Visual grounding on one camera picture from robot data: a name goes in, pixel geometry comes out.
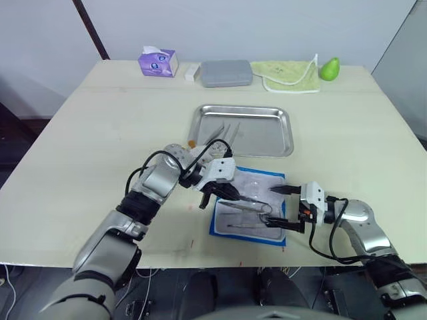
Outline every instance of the gray plastic case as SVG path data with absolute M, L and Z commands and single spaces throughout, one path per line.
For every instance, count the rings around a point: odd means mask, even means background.
M 205 61 L 201 64 L 201 83 L 204 87 L 235 87 L 252 83 L 248 60 Z

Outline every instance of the white wall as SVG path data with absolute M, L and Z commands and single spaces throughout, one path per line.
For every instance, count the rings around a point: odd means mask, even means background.
M 427 1 L 419 1 L 373 72 L 413 132 L 427 139 Z
M 100 57 L 71 0 L 0 1 L 0 101 L 52 117 Z
M 83 0 L 112 59 L 142 45 L 182 61 L 332 56 L 373 70 L 414 0 Z M 0 1 L 0 101 L 51 117 L 99 60 L 71 0 Z
M 85 0 L 112 59 L 142 45 L 178 59 L 311 59 L 337 56 L 374 69 L 414 0 Z

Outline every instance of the purple tissue box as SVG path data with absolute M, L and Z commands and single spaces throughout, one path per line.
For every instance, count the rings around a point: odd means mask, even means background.
M 154 77 L 175 77 L 178 69 L 175 50 L 160 49 L 160 51 L 142 53 L 138 59 L 142 73 Z

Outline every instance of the yellow towel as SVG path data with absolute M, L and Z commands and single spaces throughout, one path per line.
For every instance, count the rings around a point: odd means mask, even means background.
M 311 61 L 252 62 L 252 73 L 262 77 L 266 90 L 278 93 L 315 93 L 320 91 L 318 55 Z

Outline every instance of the stainless steel tray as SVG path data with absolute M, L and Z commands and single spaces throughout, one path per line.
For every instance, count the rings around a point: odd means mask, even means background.
M 234 155 L 286 157 L 294 150 L 289 116 L 275 107 L 201 105 L 194 113 L 188 141 L 203 145 L 223 124 L 217 137 L 230 143 Z

